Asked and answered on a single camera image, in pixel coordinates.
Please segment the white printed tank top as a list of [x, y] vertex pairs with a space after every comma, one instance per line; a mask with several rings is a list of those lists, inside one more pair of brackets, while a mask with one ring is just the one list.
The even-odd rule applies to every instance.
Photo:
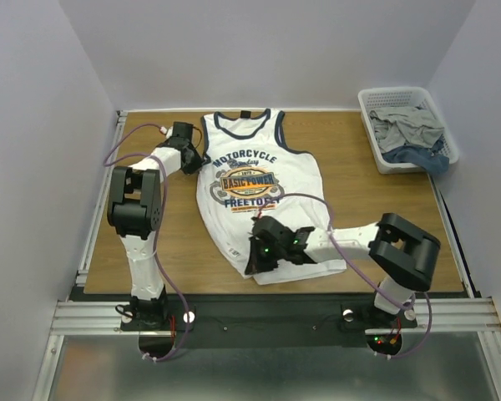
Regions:
[[279, 261], [271, 271], [257, 273], [248, 266], [252, 218], [258, 211], [293, 231], [324, 228], [329, 221], [316, 159], [287, 145], [284, 117], [281, 110], [265, 109], [253, 117], [215, 112], [201, 119], [205, 163], [197, 180], [200, 215], [220, 253], [244, 278], [259, 285], [326, 277], [347, 269], [342, 260], [302, 266]]

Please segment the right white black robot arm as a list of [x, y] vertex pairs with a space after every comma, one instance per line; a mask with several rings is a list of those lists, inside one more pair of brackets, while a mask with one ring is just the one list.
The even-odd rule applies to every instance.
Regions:
[[344, 261], [375, 290], [367, 315], [378, 326], [412, 308], [414, 294], [432, 285], [441, 242], [397, 214], [385, 213], [366, 226], [329, 230], [292, 230], [271, 216], [253, 221], [245, 274], [272, 272], [281, 261], [296, 266]]

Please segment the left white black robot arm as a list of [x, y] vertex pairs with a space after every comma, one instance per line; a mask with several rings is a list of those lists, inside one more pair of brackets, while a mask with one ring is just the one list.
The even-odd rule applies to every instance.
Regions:
[[170, 129], [152, 126], [165, 140], [148, 154], [137, 153], [142, 160], [128, 166], [117, 164], [131, 155], [113, 162], [104, 160], [104, 166], [113, 168], [107, 220], [124, 246], [131, 276], [129, 304], [116, 307], [126, 330], [157, 331], [174, 323], [156, 251], [167, 198], [166, 180], [178, 171], [193, 174], [203, 164], [193, 144], [197, 129], [192, 124], [175, 122]]

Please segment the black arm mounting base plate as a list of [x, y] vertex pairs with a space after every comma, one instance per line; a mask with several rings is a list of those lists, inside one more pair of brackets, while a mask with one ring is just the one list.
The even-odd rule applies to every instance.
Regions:
[[365, 348], [396, 353], [398, 330], [415, 328], [414, 318], [373, 305], [370, 293], [175, 294], [162, 302], [118, 305], [123, 332], [139, 334], [142, 349], [159, 353], [175, 339], [185, 348]]

